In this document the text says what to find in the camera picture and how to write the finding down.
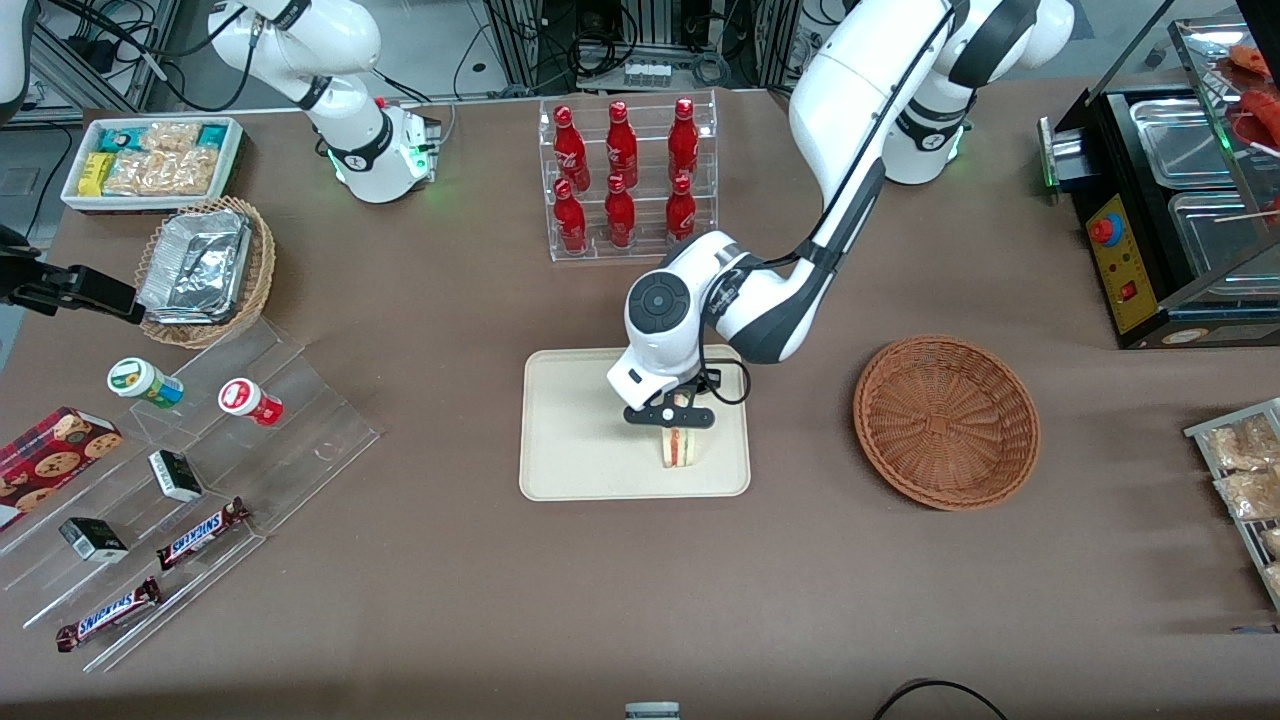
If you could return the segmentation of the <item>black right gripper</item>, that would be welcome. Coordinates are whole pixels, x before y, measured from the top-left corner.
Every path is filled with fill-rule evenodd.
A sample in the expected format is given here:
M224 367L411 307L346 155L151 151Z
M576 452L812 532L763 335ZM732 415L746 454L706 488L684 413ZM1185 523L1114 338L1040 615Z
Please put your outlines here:
M90 266L55 266L26 237L1 228L1 301L45 316L60 309L87 309L132 325L145 318L136 290Z

